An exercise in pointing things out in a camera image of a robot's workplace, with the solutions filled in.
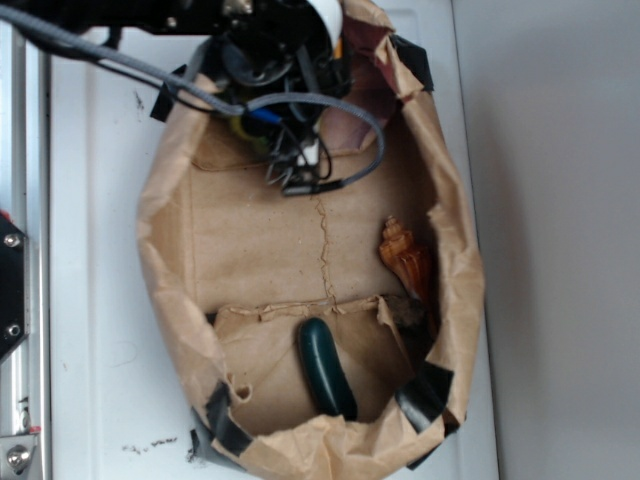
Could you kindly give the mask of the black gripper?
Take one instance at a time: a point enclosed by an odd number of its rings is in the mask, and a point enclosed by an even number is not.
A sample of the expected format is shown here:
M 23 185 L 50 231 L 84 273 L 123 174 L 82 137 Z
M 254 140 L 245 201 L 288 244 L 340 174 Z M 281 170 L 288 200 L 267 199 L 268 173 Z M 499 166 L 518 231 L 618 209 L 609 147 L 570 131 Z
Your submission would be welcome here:
M 214 43 L 214 81 L 219 97 L 239 104 L 276 93 L 317 93 L 343 98 L 351 90 L 353 51 L 344 37 L 335 47 L 322 34 L 282 59 L 260 60 L 222 37 Z M 253 117 L 271 126 L 270 153 L 254 155 L 267 163 L 269 184 L 309 185 L 329 179 L 332 158 L 320 134 L 324 105 L 280 103 L 241 116 Z

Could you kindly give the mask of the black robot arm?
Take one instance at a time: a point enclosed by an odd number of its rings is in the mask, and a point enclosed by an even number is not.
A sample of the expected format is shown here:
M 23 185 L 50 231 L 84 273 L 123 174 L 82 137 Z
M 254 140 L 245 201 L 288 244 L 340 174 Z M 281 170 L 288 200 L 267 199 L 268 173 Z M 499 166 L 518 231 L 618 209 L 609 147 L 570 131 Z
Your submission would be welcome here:
M 351 87 L 336 1 L 5 1 L 1 17 L 40 49 L 152 84 L 224 119 L 288 195 L 341 187 L 319 131 Z M 122 33 L 203 36 L 194 63 L 167 72 L 122 53 Z

